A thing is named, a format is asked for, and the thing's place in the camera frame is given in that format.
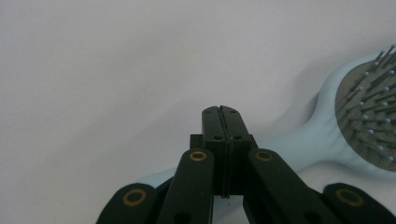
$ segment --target brass screw insert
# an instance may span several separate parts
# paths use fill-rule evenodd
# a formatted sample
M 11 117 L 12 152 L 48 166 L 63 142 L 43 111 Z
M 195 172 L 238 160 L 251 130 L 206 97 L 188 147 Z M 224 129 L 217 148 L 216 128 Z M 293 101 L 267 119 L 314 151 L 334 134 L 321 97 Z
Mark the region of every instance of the brass screw insert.
M 131 199 L 130 197 L 135 194 L 135 196 L 138 196 L 137 199 Z M 126 193 L 123 198 L 122 198 L 122 202 L 123 204 L 125 204 L 126 206 L 137 206 L 139 204 L 141 204 L 143 201 L 146 200 L 146 198 L 148 197 L 147 193 L 142 190 L 142 189 L 132 189 L 131 191 L 129 191 L 128 193 Z
M 256 152 L 256 159 L 259 161 L 271 161 L 273 159 L 273 156 L 269 152 L 258 151 Z
M 193 161 L 204 161 L 206 158 L 206 154 L 202 151 L 194 151 L 190 154 L 190 159 Z
M 354 207 L 361 207 L 364 205 L 364 200 L 363 198 L 355 193 L 352 190 L 349 189 L 338 189 L 335 192 L 335 195 L 337 196 L 337 198 L 343 202 L 343 203 L 347 203 L 351 206 Z

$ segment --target hairbrush bristle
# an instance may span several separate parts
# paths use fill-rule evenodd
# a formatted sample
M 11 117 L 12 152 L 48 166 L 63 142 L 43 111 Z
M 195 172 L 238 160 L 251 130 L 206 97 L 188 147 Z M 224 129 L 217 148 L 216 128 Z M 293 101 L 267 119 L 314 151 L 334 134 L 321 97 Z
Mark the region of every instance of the hairbrush bristle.
M 396 50 L 391 46 L 346 74 L 335 115 L 349 145 L 371 164 L 396 171 Z

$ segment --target light blue hairbrush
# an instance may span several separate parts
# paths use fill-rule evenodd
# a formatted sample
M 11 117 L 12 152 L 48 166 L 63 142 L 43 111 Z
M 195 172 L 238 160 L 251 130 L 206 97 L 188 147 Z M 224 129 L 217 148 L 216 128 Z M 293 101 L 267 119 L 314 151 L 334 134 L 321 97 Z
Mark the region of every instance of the light blue hairbrush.
M 368 55 L 335 70 L 318 94 L 311 119 L 261 148 L 298 171 L 337 161 L 367 175 L 396 179 L 396 52 Z

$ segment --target hairbrush head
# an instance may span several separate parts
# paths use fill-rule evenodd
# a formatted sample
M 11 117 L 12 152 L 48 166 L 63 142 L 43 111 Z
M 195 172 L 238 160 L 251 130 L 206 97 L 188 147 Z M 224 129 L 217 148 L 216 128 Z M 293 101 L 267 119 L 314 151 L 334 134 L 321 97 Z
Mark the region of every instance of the hairbrush head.
M 396 179 L 396 52 L 359 58 L 332 73 L 312 118 L 299 130 L 259 147 L 294 170 L 338 161 L 366 174 Z

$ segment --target white background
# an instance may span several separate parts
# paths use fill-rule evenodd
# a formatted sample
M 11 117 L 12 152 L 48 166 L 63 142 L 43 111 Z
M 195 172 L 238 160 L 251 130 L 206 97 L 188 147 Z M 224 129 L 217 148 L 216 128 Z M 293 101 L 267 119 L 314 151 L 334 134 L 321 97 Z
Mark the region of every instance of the white background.
M 256 139 L 294 130 L 339 65 L 396 43 L 395 1 L 0 1 L 0 223 L 95 223 L 175 167 L 201 111 Z M 321 162 L 396 214 L 396 182 Z M 248 223 L 241 206 L 215 223 Z

